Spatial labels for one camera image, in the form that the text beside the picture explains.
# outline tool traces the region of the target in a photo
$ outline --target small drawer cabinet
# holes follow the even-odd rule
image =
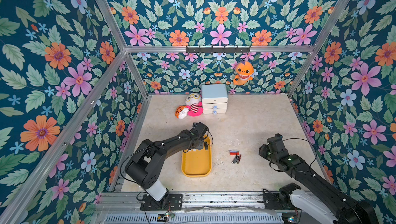
[[[227,89],[225,84],[202,86],[202,107],[204,114],[218,114],[227,111]]]

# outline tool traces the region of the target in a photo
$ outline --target plush toy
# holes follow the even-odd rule
[[[202,98],[198,93],[192,93],[186,98],[186,107],[189,109],[189,116],[197,117],[204,112],[202,108]]]
[[[189,109],[186,106],[179,106],[176,109],[175,116],[176,118],[183,119],[187,116]]]
[[[235,67],[236,76],[234,78],[234,85],[242,86],[249,80],[253,79],[254,73],[253,65],[250,62],[241,61]]]

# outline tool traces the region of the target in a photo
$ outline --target pink flower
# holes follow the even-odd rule
[[[309,128],[308,124],[307,124],[307,126],[305,127],[305,130],[306,130],[306,133],[307,133],[308,136],[309,136],[309,141],[310,141],[310,143],[315,144],[315,139],[313,138],[313,137],[315,136],[315,132]]]
[[[162,61],[161,62],[161,68],[165,68],[165,69],[168,69],[170,66],[169,66],[169,63],[168,62],[166,62],[166,61]]]
[[[52,196],[52,201],[55,200],[57,197],[59,197],[59,200],[62,200],[63,192],[69,191],[69,187],[67,187],[68,184],[69,184],[69,180],[63,182],[63,178],[61,178],[59,180],[58,186],[52,187],[52,191],[55,192],[55,194]]]
[[[145,35],[148,36],[150,39],[155,38],[155,31],[151,30],[151,28],[145,29],[145,32]]]
[[[276,68],[276,65],[279,65],[279,63],[276,60],[270,61],[270,68]]]
[[[352,59],[352,63],[349,64],[349,67],[352,67],[352,71],[355,71],[355,69],[359,70],[360,69],[360,65],[363,64],[363,61],[360,60],[360,57],[358,58],[353,58]]]
[[[367,124],[363,125],[363,128],[368,131],[368,132],[364,132],[364,134],[363,134],[364,138],[371,137],[371,142],[374,145],[377,144],[377,142],[378,142],[377,138],[383,142],[385,142],[387,140],[387,138],[383,134],[380,134],[381,132],[385,132],[385,129],[386,129],[385,126],[381,125],[381,126],[377,127],[377,122],[374,119],[370,122],[370,126]]]
[[[117,90],[115,87],[110,88],[110,96],[113,97],[113,99],[117,97]]]
[[[85,95],[88,95],[88,93],[92,90],[91,84],[88,83],[92,78],[91,73],[85,73],[84,74],[84,66],[80,63],[77,65],[77,72],[74,68],[68,67],[69,69],[69,74],[71,74],[72,77],[66,77],[63,82],[68,85],[68,86],[73,86],[73,96],[76,97],[80,94],[80,89],[82,93]]]
[[[150,39],[145,37],[145,29],[139,29],[139,31],[137,31],[135,26],[133,25],[130,25],[129,29],[131,30],[131,32],[126,31],[124,33],[127,37],[131,38],[131,45],[136,45],[138,43],[139,46],[144,46],[144,43],[150,43]]]
[[[272,52],[261,52],[260,58],[263,58],[266,61],[268,58],[272,58]]]
[[[243,59],[243,58],[245,58],[245,61],[248,61],[249,59],[250,60],[253,60],[254,59],[254,55],[255,55],[256,53],[255,52],[248,52],[248,53],[243,53],[243,55],[241,55],[241,58]]]
[[[172,61],[175,61],[176,59],[179,59],[179,55],[177,53],[167,53],[166,58],[171,58]]]
[[[200,70],[204,70],[206,69],[207,63],[204,62],[204,60],[201,61],[201,63],[197,63],[198,64],[198,69]]]
[[[286,31],[285,38],[293,37],[294,35],[296,35],[296,31],[297,31],[297,29],[290,28],[290,31]]]
[[[358,72],[353,72],[350,76],[352,79],[357,80],[357,82],[353,83],[352,85],[352,90],[358,90],[360,87],[362,87],[362,93],[364,96],[366,96],[369,91],[370,91],[370,86],[372,87],[379,87],[382,85],[381,81],[377,78],[372,78],[376,76],[379,71],[381,70],[381,66],[375,66],[369,70],[369,66],[367,63],[363,63],[362,66],[360,67],[360,73]]]
[[[58,160],[58,163],[56,163],[56,165],[52,168],[51,172],[49,173],[50,178],[55,176],[56,168],[58,168],[59,171],[63,171],[66,169],[65,163],[62,162],[64,162],[67,159],[67,157],[69,157],[67,153],[62,154],[62,156]]]
[[[354,132],[358,132],[358,130],[355,127],[355,123],[350,123],[349,121],[346,122],[346,125],[344,124],[344,129],[345,129],[345,133],[348,134],[353,137]]]
[[[90,134],[90,137],[92,134],[96,134],[96,129],[98,128],[97,125],[95,125],[96,122],[93,123],[88,123],[88,128],[87,128],[87,133]]]
[[[65,86],[65,84],[62,82],[61,86],[55,86],[56,90],[58,90],[58,92],[56,93],[56,96],[60,97],[62,96],[63,100],[66,99],[66,95],[70,96],[71,93],[69,92],[70,87],[69,86]]]
[[[316,72],[319,71],[319,68],[323,66],[323,63],[321,61],[323,60],[323,57],[315,57],[315,60],[312,61],[312,70],[316,70]]]
[[[184,58],[186,61],[190,60],[190,62],[194,62],[194,59],[197,59],[198,56],[196,53],[183,53],[186,57]]]
[[[303,30],[302,28],[298,28],[296,30],[297,36],[292,38],[290,42],[292,43],[297,42],[296,43],[297,46],[303,44],[303,42],[305,45],[309,44],[311,42],[310,37],[313,37],[318,33],[317,31],[311,31],[311,30],[312,30],[312,24],[307,26],[305,30]]]
[[[327,87],[324,87],[322,90],[322,97],[327,98],[330,95],[330,89]]]
[[[384,181],[382,187],[389,189],[389,193],[393,196],[396,190],[395,178],[391,175],[389,179],[387,177],[382,177],[382,180]]]
[[[332,73],[333,67],[324,68],[324,72],[321,74],[323,76],[323,82],[327,81],[330,82],[331,78],[334,76],[334,73]]]
[[[202,33],[202,30],[205,30],[204,24],[203,23],[200,24],[199,22],[197,22],[194,28],[196,32],[200,32],[200,33]]]
[[[396,146],[392,146],[392,152],[384,151],[385,157],[389,158],[387,166],[394,167],[396,165]]]
[[[91,58],[86,58],[84,57],[84,61],[81,62],[82,65],[84,65],[84,70],[91,71],[91,68],[93,67],[93,64],[91,63]]]
[[[82,129],[82,126],[80,126],[78,128],[77,132],[74,134],[74,137],[70,140],[70,142],[69,142],[70,145],[74,144],[75,138],[76,139],[81,139],[81,134],[79,133],[79,131],[81,131],[81,129]]]
[[[248,28],[248,25],[246,24],[246,22],[244,22],[243,24],[239,23],[239,26],[236,29],[239,30],[239,33],[241,33],[245,32],[246,28]]]
[[[212,36],[212,37],[214,37],[213,39],[212,39],[212,44],[216,44],[216,43],[219,43],[219,45],[221,45],[221,42],[223,42],[224,44],[229,44],[230,42],[228,41],[228,39],[226,39],[227,37],[229,37],[230,35],[231,35],[231,31],[226,31],[226,32],[224,32],[224,30],[225,30],[225,27],[224,27],[224,25],[223,24],[220,24],[218,27],[217,27],[217,31],[218,32],[216,32],[216,31],[211,31],[210,32],[210,35]]]
[[[326,151],[326,148],[325,147],[323,147],[323,145],[320,145],[319,146],[319,149],[318,149],[318,151],[320,152],[320,154],[324,154],[324,152]]]

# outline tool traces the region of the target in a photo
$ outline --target floral wallpaper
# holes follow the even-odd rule
[[[331,183],[396,221],[396,0],[351,0],[293,95]]]
[[[139,46],[309,45],[336,1],[108,0],[127,44]]]
[[[294,53],[136,53],[133,55],[149,93],[200,92],[204,84],[226,84],[229,94],[286,93],[307,54]],[[235,67],[249,61],[253,79],[234,85]]]

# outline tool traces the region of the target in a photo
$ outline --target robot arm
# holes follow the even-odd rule
[[[268,145],[260,147],[259,155],[302,183],[322,202],[309,197],[298,185],[289,184],[280,189],[281,205],[298,207],[320,223],[331,224],[338,220],[338,224],[378,224],[375,211],[368,202],[358,202],[345,195],[318,176],[301,157],[290,155],[280,134],[267,139],[267,142]]]

